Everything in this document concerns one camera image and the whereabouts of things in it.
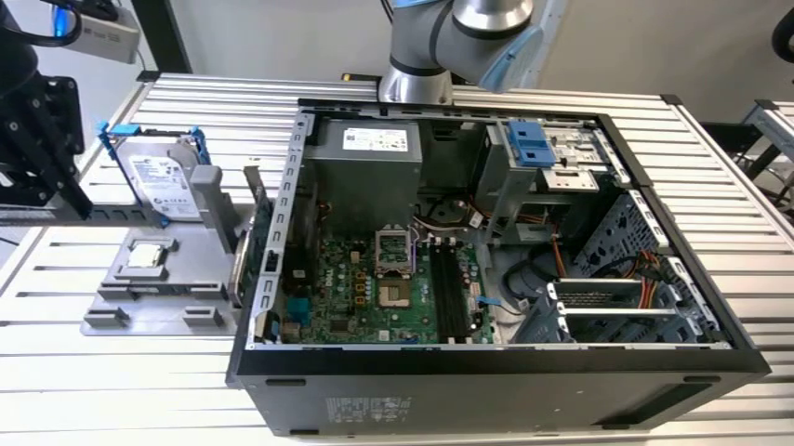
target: cable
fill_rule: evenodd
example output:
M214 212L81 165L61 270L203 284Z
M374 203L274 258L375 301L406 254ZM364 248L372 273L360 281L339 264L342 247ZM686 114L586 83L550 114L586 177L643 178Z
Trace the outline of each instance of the cable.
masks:
M17 242L15 242L13 240L7 239L5 237L0 237L0 242L12 244L13 246L19 246L20 245Z
M559 246L557 245L557 232L559 231L559 225L555 225L555 232L551 234L551 248L555 251L555 262L557 262L557 275L566 277L566 265L562 261L562 254L559 253Z
M140 60L140 68L144 72L147 72L149 68L147 68L147 62L144 61L144 57L140 54L140 49L135 49L135 54L137 55L137 59Z
M621 257L617 260L613 260L611 262L607 263L607 265L605 265L603 267L601 267L599 269L595 270L595 272L591 274L591 278L597 278L597 277L603 277L605 273L623 265L626 262L630 262L631 260L635 260L638 257L637 256L626 256L626 257Z
M523 313L519 313L514 309L508 308L506 304L494 305L494 307L499 307L504 310L504 313L510 314L511 316L524 316Z
M778 57L794 63L794 46L790 44L794 37L794 8L785 14L781 22L771 32L771 48Z
M380 6L383 7L383 12L386 13L386 17L390 23L395 21L395 11L392 6L388 4L388 0L380 0Z
M428 230L435 230L436 232L444 232L444 231L451 231L451 230L464 230L468 228L468 226L456 226L456 225L459 225L460 222L447 224L447 223L440 223L435 220L428 222L428 221L426 221L426 219L428 219L428 218L426 218L424 216L414 215L414 221L416 223L419 223Z
M68 9L72 13L72 16L75 16L75 26L72 27L72 31L69 31L65 35L59 37L39 35L4 27L0 28L0 38L15 39L23 44L44 46L49 48L72 45L83 33L83 16L77 6L75 5L75 0L63 0L63 4L65 5L65 9Z

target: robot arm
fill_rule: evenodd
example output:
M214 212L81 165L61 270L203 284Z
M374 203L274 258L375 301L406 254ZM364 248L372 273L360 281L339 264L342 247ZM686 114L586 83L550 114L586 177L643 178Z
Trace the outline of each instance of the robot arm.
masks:
M73 9L71 2L60 1ZM52 218L83 219L91 201L77 183L75 156L84 151L77 84L39 73L32 45L64 46L80 36L76 26L64 37L20 31L0 0L0 203L41 208L59 194ZM3 212L3 223L41 218L41 212Z
M394 0L384 102L451 103L450 71L486 90L515 87L543 40L531 0Z

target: orange wire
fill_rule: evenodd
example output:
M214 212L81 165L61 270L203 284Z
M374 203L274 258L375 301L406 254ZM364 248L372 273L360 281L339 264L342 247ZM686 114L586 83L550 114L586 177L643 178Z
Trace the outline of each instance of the orange wire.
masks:
M641 305L638 306L638 308L643 308L645 307L645 278L643 278L643 290L641 292Z
M555 232L551 234L551 246L555 250L555 260L557 260L557 274L559 277L566 277L569 272L566 271L565 263L562 262L562 254L559 253L559 246L557 245L557 231L559 230L559 225L555 225Z
M645 302L646 308L651 308L651 306L654 304L654 294L657 293L658 286L659 286L659 283L654 282L654 285L651 286L650 291L647 292L647 298L646 298L646 302Z

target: green circuit board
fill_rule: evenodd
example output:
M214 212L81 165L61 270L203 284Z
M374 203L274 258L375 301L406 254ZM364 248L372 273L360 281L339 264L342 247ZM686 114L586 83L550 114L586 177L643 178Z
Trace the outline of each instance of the green circuit board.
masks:
M418 247L415 257L411 279L379 278L375 274L375 239L323 241L318 283L310 297L308 325L300 329L303 344L439 342L427 246ZM468 271L467 280L480 284L472 248L458 249L456 257L462 270ZM470 285L464 284L463 275L462 272L460 286L468 300ZM484 323L470 334L471 342L491 343L487 308L480 311Z

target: blue plastic latch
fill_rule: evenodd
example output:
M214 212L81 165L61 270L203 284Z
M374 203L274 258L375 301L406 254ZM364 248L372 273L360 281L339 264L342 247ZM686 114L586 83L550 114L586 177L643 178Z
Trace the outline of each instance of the blue plastic latch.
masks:
M483 295L478 295L476 296L476 301L479 303L482 303L482 304L486 304L486 305L496 305L496 306L499 306L502 304L502 300L495 299L492 297L484 297Z
M551 167L557 163L555 153L548 146L543 127L524 121L507 122L507 139L523 167Z
M196 149L199 153L199 162L202 164L211 165L212 160L210 159L210 151L207 150L207 138L203 135L203 131L199 127L190 129L190 135L196 139Z
M116 124L113 125L113 129L111 130L113 135L120 137L133 137L140 133L140 125L139 124Z
M300 326L308 326L308 298L291 297L287 301L287 314L291 321L300 322Z

